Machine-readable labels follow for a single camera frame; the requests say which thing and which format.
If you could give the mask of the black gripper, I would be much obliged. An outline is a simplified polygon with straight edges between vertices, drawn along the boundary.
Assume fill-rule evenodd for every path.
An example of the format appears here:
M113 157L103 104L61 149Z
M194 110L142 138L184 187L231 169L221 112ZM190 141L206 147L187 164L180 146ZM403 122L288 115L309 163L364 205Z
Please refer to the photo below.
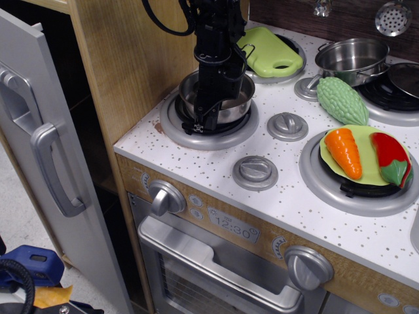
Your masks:
M194 56L199 70L194 133L214 133L219 116L214 106L238 98L246 67L246 57L237 45L242 34L225 29L196 30Z

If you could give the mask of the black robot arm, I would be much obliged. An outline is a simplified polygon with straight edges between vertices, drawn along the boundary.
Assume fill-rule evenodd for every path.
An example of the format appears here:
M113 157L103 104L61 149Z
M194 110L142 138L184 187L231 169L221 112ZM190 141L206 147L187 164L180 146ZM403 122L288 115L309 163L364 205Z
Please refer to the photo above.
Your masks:
M143 7L163 31L177 36L196 35L194 57L199 63L194 121L184 122L187 134L217 129L223 101L238 99L247 68L245 53L237 42L247 22L239 1L180 1L187 30L174 31L154 14L148 1Z

